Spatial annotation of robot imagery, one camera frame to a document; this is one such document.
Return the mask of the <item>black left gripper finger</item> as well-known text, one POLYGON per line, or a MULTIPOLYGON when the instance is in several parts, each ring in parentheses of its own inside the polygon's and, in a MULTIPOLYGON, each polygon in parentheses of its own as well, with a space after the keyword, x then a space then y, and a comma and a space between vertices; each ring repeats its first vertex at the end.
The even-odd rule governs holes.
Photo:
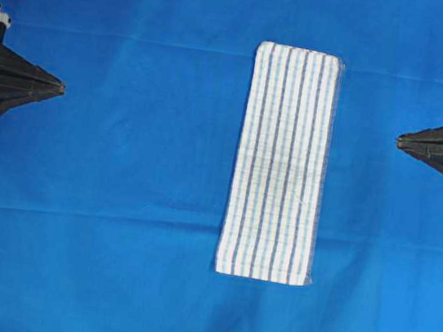
POLYGON ((65 93, 63 87, 0 79, 0 116, 9 109, 31 102, 45 101, 65 93))
POLYGON ((55 76, 37 65, 33 65, 25 58, 19 56, 10 48, 4 47, 0 43, 0 70, 13 76, 37 80, 48 83, 54 87, 63 88, 65 85, 55 76))

